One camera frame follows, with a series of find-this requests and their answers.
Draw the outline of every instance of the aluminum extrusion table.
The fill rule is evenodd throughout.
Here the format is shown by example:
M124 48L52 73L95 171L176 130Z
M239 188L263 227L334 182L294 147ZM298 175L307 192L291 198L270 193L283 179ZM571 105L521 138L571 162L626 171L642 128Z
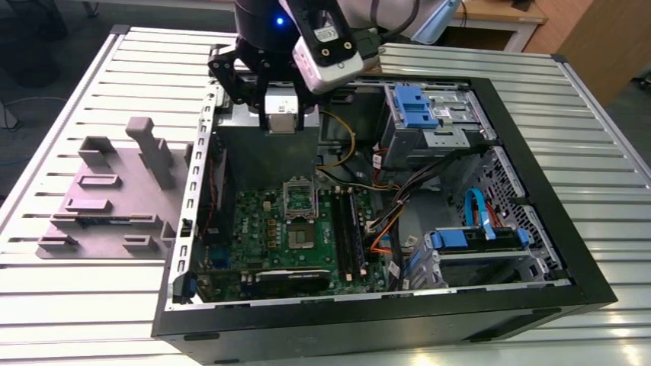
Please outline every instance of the aluminum extrusion table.
M163 261L35 255L84 137L135 146L124 125L144 112L155 136L183 148L195 138L210 46L234 42L232 34L115 30L0 209L0 363L196 364L150 339ZM649 167L573 69L545 55L406 45L389 47L382 64L386 72L493 79L619 302L506 342L259 364L649 364Z

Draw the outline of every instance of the motherboard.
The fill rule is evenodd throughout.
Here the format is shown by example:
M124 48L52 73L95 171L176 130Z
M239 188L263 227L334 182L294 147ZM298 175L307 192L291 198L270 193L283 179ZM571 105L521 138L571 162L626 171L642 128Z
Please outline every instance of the motherboard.
M199 273L204 300L383 291L383 261L363 249L363 223L373 218L365 189L314 189L311 181L290 181L283 189L238 192L231 245L207 245ZM292 287L296 273L314 276L316 287ZM260 275L282 277L264 292L256 287ZM319 278L324 288L315 284Z

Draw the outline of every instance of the wooden desk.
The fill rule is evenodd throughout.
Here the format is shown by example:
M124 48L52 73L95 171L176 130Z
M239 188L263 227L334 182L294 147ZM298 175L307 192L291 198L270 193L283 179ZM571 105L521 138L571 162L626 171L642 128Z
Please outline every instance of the wooden desk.
M503 50L522 52L538 25L547 22L547 16L535 3L531 4L529 11L519 11L511 7L511 4L511 0L466 0L469 9L466 27L511 31L513 35ZM465 9L461 6L450 26L461 27L463 17Z

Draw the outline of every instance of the floor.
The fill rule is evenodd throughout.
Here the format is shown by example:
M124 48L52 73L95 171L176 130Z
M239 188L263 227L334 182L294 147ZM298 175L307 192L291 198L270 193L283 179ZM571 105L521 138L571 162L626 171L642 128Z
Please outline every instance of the floor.
M16 87L0 70L0 98L15 101L28 97L68 98L114 24L143 27L167 27L198 31L234 31L232 14L220 11L102 4L100 16L87 18L79 2L58 1L67 22L70 36L52 42L50 49L62 69L60 79L48 87ZM10 107L24 122L24 127L10 133L0 130L0 202L11 191L28 158L36 151L63 102L32 100ZM619 128L647 162L651 162L651 90L642 91L630 84L619 98L607 107Z

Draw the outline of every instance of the black connector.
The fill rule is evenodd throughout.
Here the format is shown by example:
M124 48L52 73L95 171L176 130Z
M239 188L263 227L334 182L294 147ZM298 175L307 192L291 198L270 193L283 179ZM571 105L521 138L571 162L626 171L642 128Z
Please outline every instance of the black connector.
M358 52L362 59L377 57L379 47L383 45L383 38L378 35L377 31L371 31L371 29L365 29L354 33L355 42L358 43Z

